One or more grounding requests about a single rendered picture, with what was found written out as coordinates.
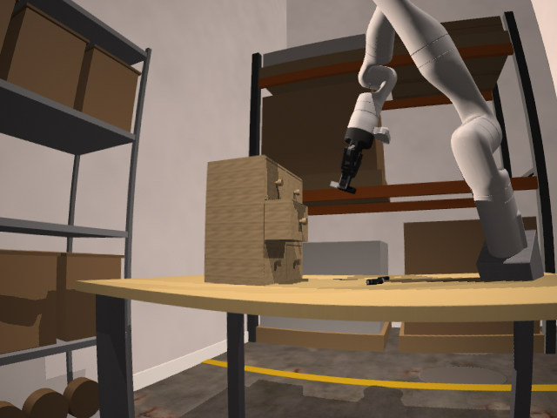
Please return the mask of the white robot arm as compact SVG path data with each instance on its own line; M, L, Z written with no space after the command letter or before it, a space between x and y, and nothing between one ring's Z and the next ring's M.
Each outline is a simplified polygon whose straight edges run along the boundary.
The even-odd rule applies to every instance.
M453 40L441 23L409 0L373 1L378 6L366 33L359 83L376 92L359 95L348 128L369 131L380 142L390 143L389 129L377 127L382 106L397 82L396 71L384 66L393 58L396 31L423 77L452 101L460 115L462 125L451 139L453 155L471 188L488 251L497 258L520 253L528 247L521 213L507 170L493 158L502 130Z

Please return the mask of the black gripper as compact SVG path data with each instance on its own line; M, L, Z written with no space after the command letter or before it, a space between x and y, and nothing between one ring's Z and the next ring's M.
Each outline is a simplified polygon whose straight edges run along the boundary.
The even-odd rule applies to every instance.
M343 170L341 171L342 174L339 180L338 188L345 190L347 186L351 184L352 179L356 177L358 168L361 165L360 160L363 157L363 154L361 154L362 150L370 149L372 147L373 139L374 136L369 131L365 131L356 127L347 128L345 141L347 144L349 144L349 147L346 146L344 150L344 156L341 165L341 169Z

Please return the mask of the light wooden chest of drawers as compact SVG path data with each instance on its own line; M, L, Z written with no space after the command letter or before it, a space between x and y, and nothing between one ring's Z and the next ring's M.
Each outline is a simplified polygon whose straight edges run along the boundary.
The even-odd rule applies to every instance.
M205 283L267 286L303 279L303 242L265 239L266 155L207 162ZM265 244L285 246L285 280L265 283ZM302 246L302 277L286 279L286 245Z

